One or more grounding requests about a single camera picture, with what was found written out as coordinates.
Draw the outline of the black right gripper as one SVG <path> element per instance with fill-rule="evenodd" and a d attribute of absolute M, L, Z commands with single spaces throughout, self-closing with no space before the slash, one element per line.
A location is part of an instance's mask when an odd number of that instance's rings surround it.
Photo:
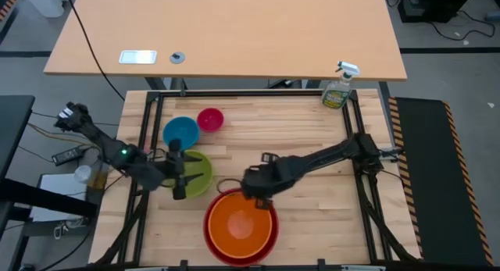
<path fill-rule="evenodd" d="M 290 180 L 282 177 L 276 166 L 272 164 L 261 164 L 251 166 L 244 171 L 241 181 L 243 195 L 247 198 L 256 198 L 257 209 L 270 209 L 273 197 L 290 188 Z"/>

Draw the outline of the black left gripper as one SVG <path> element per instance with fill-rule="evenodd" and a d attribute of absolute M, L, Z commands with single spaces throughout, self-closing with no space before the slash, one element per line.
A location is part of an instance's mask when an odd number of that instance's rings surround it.
<path fill-rule="evenodd" d="M 186 184 L 202 177 L 204 173 L 196 173 L 184 177 L 184 162 L 201 162 L 202 159 L 183 154 L 180 150 L 180 139 L 173 139 L 169 142 L 169 151 L 166 154 L 166 160 L 170 166 L 170 174 L 168 177 L 174 180 L 173 185 L 173 199 L 181 200 L 186 198 L 185 187 Z"/>

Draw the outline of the green bowl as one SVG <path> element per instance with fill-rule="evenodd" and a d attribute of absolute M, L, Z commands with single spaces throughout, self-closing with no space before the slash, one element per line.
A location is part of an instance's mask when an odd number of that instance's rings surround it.
<path fill-rule="evenodd" d="M 186 155 L 196 159 L 184 163 L 184 175 L 174 181 L 173 198 L 181 200 L 196 197 L 210 187 L 213 180 L 213 167 L 209 158 L 201 152 L 187 150 Z"/>

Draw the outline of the orange bowl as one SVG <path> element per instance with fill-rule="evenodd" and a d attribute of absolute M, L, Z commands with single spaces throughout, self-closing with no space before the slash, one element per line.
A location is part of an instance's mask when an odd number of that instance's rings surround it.
<path fill-rule="evenodd" d="M 239 190 L 220 194 L 206 215 L 207 236 L 217 251 L 234 259 L 256 255 L 273 229 L 270 210 L 257 209 Z"/>

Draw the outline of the large red bowl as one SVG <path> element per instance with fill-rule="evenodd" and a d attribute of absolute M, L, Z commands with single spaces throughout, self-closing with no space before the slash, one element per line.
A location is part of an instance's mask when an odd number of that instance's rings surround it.
<path fill-rule="evenodd" d="M 222 194 L 226 194 L 226 193 L 229 193 L 229 192 L 235 191 L 235 190 L 241 191 L 240 189 L 236 189 L 235 188 L 235 189 L 230 189 L 228 191 L 225 191 Z M 205 212 L 205 216 L 204 216 L 204 220 L 203 220 L 203 235 L 204 235 L 204 240 L 205 240 L 206 246 L 208 247 L 208 249 L 210 250 L 210 252 L 218 260 L 220 260 L 221 262 L 223 262 L 223 263 L 225 263 L 225 264 L 227 264 L 229 266 L 247 267 L 247 266 L 255 265 L 255 264 L 261 262 L 273 250 L 273 247 L 274 247 L 274 245 L 277 242 L 277 238 L 278 238 L 278 234 L 279 234 L 279 220 L 277 218 L 277 211 L 276 211 L 276 209 L 273 206 L 271 206 L 270 209 L 266 209 L 266 210 L 270 210 L 270 212 L 271 212 L 271 216 L 272 216 L 272 219 L 273 219 L 273 229 L 271 231 L 270 240 L 264 246 L 263 250 L 261 250 L 260 252 L 258 252 L 256 255 L 253 255 L 253 256 L 248 257 L 248 258 L 234 259 L 234 258 L 227 257 L 227 256 L 223 255 L 220 251 L 217 251 L 216 248 L 215 248 L 215 246 L 210 242 L 210 240 L 208 239 L 208 236 L 207 236 L 207 228 L 205 226 L 206 222 L 207 222 L 206 215 L 208 214 L 208 211 L 211 208 L 213 201 L 218 196 L 216 196 L 212 200 L 212 202 L 210 203 L 209 207 L 207 208 L 207 210 Z"/>

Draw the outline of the blue bowl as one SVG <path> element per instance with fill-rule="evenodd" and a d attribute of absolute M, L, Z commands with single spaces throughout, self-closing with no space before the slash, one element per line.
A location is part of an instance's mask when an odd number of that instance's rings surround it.
<path fill-rule="evenodd" d="M 187 150 L 199 139 L 200 130 L 195 120 L 186 116 L 171 119 L 163 128 L 162 139 L 166 145 L 173 140 L 180 141 L 180 149 Z"/>

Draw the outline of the small magenta bowl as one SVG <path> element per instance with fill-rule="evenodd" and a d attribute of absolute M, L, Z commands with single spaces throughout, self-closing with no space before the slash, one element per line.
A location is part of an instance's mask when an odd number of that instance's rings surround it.
<path fill-rule="evenodd" d="M 223 113 L 216 108 L 203 109 L 197 116 L 196 122 L 198 127 L 205 132 L 218 131 L 223 123 Z"/>

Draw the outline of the black power adapter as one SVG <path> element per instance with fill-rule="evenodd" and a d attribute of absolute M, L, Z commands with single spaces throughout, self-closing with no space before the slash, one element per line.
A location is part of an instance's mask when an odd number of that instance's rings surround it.
<path fill-rule="evenodd" d="M 79 147 L 71 148 L 52 156 L 52 161 L 56 166 L 72 162 L 83 156 L 83 152 Z"/>

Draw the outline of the green label spray bottle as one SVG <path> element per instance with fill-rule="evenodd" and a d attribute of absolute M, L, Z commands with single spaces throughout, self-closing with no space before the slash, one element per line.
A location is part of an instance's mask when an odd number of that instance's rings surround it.
<path fill-rule="evenodd" d="M 360 74 L 357 65 L 345 61 L 337 63 L 337 72 L 341 72 L 337 80 L 331 80 L 323 90 L 321 103 L 332 109 L 341 109 L 351 94 L 351 81 Z"/>

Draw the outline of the white box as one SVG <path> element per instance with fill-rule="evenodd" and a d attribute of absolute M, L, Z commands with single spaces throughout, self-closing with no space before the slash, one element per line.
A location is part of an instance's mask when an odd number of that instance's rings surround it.
<path fill-rule="evenodd" d="M 29 217 L 34 222 L 94 218 L 97 205 L 87 200 L 87 188 L 73 173 L 41 174 Z"/>

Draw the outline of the light wood desk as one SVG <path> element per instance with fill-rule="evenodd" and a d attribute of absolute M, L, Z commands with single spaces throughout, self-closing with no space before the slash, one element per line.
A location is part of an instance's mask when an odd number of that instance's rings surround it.
<path fill-rule="evenodd" d="M 47 74 L 334 79 L 407 78 L 385 0 L 75 0 Z M 120 64 L 124 50 L 155 64 Z M 173 64 L 170 56 L 183 52 Z"/>

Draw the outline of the black hazard striped floor mat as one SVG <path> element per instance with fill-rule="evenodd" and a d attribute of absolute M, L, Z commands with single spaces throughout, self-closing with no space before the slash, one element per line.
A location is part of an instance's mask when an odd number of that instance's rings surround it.
<path fill-rule="evenodd" d="M 396 97 L 387 102 L 420 256 L 426 262 L 493 266 L 449 104 Z"/>

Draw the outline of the black equipment cabinet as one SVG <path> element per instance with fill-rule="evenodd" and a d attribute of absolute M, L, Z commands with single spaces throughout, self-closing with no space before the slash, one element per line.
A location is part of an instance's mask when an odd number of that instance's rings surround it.
<path fill-rule="evenodd" d="M 468 0 L 400 0 L 403 23 L 447 23 Z"/>

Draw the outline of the black metal table frame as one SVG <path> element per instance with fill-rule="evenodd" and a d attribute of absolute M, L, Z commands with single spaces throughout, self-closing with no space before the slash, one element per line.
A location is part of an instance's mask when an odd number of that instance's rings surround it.
<path fill-rule="evenodd" d="M 348 132 L 364 130 L 377 145 L 391 144 L 384 111 L 375 90 L 358 92 L 357 105 L 346 111 L 322 105 L 320 94 L 260 91 L 258 95 L 177 97 L 147 103 L 147 93 L 127 94 L 118 136 L 164 149 L 163 127 L 178 116 L 196 117 L 203 109 L 218 108 L 224 123 L 214 133 L 203 133 L 196 149 L 214 168 L 210 188 L 196 198 L 173 200 L 170 190 L 149 195 L 140 264 L 214 266 L 217 260 L 206 247 L 202 223 L 210 202 L 221 190 L 236 187 L 246 168 L 256 165 L 263 152 L 307 155 L 343 141 Z M 151 112 L 145 114 L 149 106 Z M 265 257 L 268 266 L 363 264 L 370 260 L 357 181 L 350 162 L 340 162 L 310 173 L 292 189 L 275 196 L 280 220 L 277 242 Z"/>

